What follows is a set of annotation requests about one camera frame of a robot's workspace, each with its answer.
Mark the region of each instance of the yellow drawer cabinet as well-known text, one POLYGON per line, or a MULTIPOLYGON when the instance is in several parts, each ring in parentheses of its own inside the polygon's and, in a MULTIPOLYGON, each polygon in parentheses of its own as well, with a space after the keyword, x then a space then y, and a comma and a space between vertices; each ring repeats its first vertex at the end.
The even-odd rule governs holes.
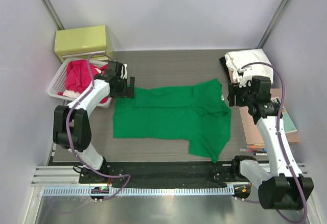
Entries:
MULTIPOLYGON (((58 30, 56 32, 55 53, 64 62, 66 58, 87 58, 94 53, 113 57, 113 50, 105 25, 79 29, 58 30)), ((95 56, 93 60, 108 60, 95 56)))

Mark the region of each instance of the marker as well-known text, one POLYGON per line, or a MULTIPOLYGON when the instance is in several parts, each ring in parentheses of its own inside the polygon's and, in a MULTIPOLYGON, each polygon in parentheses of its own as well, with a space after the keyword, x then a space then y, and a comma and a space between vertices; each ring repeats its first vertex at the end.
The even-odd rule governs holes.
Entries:
POLYGON ((267 156, 267 153, 254 153, 254 156, 267 156))
POLYGON ((247 148, 250 148, 250 149, 260 149, 260 150, 263 150, 263 151, 266 151, 266 147, 264 146, 246 146, 247 148))
POLYGON ((265 153, 266 151, 263 151, 263 150, 255 150, 255 149, 248 149, 248 148, 240 148, 240 152, 265 153))

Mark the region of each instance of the white laundry basket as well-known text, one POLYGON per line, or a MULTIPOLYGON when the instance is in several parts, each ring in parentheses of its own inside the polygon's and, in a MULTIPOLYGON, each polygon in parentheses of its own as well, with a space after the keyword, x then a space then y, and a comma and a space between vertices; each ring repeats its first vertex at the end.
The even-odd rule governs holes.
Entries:
MULTIPOLYGON (((74 98, 71 98, 71 97, 58 95, 58 92, 65 91, 67 66, 68 66, 69 62, 76 61, 76 60, 81 60, 81 59, 80 58, 68 58, 62 63, 62 65, 56 72, 56 75, 51 80, 48 90, 46 91, 49 96, 53 96, 53 97, 68 100, 68 101, 75 100, 74 98)), ((106 62, 95 61, 95 60, 90 60, 90 63, 92 63, 95 67, 102 67, 107 64, 106 62)), ((98 107, 109 108, 110 103, 111 103, 111 98, 108 98, 108 101, 106 101, 105 103, 99 103, 98 107)))

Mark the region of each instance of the pink cloth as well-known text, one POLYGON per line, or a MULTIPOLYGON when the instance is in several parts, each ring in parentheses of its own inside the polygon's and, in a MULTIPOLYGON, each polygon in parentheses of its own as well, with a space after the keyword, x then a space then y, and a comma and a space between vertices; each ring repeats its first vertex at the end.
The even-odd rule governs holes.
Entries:
MULTIPOLYGON (((93 76, 98 74, 96 67, 92 64, 91 71, 93 76)), ((100 68, 100 70, 106 69, 107 65, 100 68)), ((69 62, 67 66, 67 75, 65 80, 66 90, 72 90, 74 92, 83 93, 83 91, 90 85, 91 77, 88 72, 87 63, 85 59, 69 62)), ((100 103, 105 103, 108 100, 107 97, 103 98, 100 103)))

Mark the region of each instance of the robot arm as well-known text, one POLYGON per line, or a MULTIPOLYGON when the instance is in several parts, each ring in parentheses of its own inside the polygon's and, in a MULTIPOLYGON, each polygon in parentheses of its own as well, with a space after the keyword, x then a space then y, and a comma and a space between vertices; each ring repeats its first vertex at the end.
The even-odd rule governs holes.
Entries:
POLYGON ((253 157, 236 157, 234 163, 239 167, 241 175, 245 176, 258 189, 259 201, 264 209, 298 210, 303 204, 290 167, 298 178, 306 200, 313 190, 311 178, 305 178, 297 166, 287 142, 283 120, 280 120, 280 134, 286 154, 279 143, 276 121, 279 104, 271 101, 271 81, 268 77, 251 76, 245 85, 230 83, 228 85, 229 106, 247 106, 254 124, 261 133, 267 149, 270 173, 262 169, 253 157))
MULTIPOLYGON (((89 166, 100 173, 108 174, 107 162, 95 150, 91 144, 91 129, 89 116, 99 102, 105 97, 129 97, 134 98, 135 78, 130 78, 130 85, 127 85, 127 70, 122 63, 109 61, 104 73, 95 76, 94 88, 92 84, 68 106, 57 106, 54 114, 53 141, 64 149, 72 152, 66 131, 66 118, 69 110, 77 103, 71 119, 70 131, 74 143, 75 153, 89 166), (81 98, 92 91, 80 102, 81 98)), ((84 174, 92 175, 94 179, 101 180, 91 170, 84 168, 84 174)))

